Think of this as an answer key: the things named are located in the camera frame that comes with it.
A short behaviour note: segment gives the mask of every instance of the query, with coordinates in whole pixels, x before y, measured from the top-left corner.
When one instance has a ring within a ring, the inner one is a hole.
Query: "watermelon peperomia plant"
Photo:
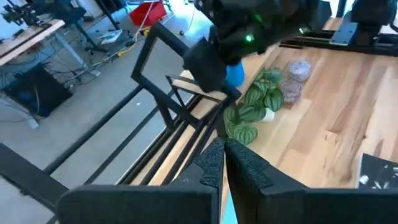
[[[232,105],[224,111],[224,123],[228,137],[244,145],[252,143],[258,131],[251,123],[261,121],[267,113],[266,108],[278,111],[284,96],[279,88],[282,71],[279,68],[264,69],[237,106]]]

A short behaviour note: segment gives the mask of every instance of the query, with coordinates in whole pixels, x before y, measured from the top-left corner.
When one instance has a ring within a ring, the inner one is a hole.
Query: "white pot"
[[[267,114],[265,117],[261,120],[262,122],[271,122],[275,119],[275,112],[270,110],[269,108],[266,108]]]

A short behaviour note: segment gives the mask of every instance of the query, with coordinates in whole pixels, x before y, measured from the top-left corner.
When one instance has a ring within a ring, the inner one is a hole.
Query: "blue object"
[[[242,61],[237,65],[228,65],[226,67],[226,81],[235,87],[241,86],[244,81],[244,70]]]

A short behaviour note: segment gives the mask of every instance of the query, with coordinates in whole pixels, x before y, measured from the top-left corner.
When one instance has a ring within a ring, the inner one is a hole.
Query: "potted plant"
[[[229,138],[244,145],[258,136],[255,122],[269,121],[280,110],[284,96],[279,88],[282,71],[279,68],[264,69],[255,78],[243,100],[224,111],[224,123]]]

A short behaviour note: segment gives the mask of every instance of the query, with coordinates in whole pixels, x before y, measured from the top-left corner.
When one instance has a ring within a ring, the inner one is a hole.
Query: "gray floor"
[[[184,6],[182,1],[173,2],[176,15],[165,25],[178,32],[186,29],[192,16],[192,6]],[[125,29],[136,30],[124,10],[115,14]],[[182,40],[188,45],[195,43],[208,32],[210,22],[196,12],[190,30]],[[106,30],[110,26],[107,19],[90,29]],[[77,86],[74,96],[66,101],[49,118],[42,120],[40,126],[32,130],[27,123],[0,123],[0,142],[43,169],[61,154],[71,143],[78,139],[110,108],[133,90],[137,83],[130,74],[143,42],[125,56],[102,67],[101,76],[88,85]],[[74,48],[85,56],[81,43],[74,41]],[[60,50],[55,59],[75,65],[65,50]],[[92,61],[101,55],[95,54]],[[152,80],[163,91],[170,91],[164,75],[178,74],[182,71],[182,59],[162,42],[156,43],[154,53],[144,70],[144,75]],[[187,100],[190,95],[184,94]],[[98,131],[86,144],[69,158],[53,177],[69,188],[81,185],[94,170],[109,156],[122,140],[154,108],[153,97],[146,91],[138,94],[111,121]],[[0,119],[20,119],[11,109],[0,110]],[[114,184],[128,167],[141,155],[144,149],[164,129],[164,122],[157,114],[145,128],[128,144],[114,162],[97,178],[95,183]],[[1,223],[45,223],[52,213],[29,197],[23,197],[18,190],[7,182],[0,180],[0,219]]]

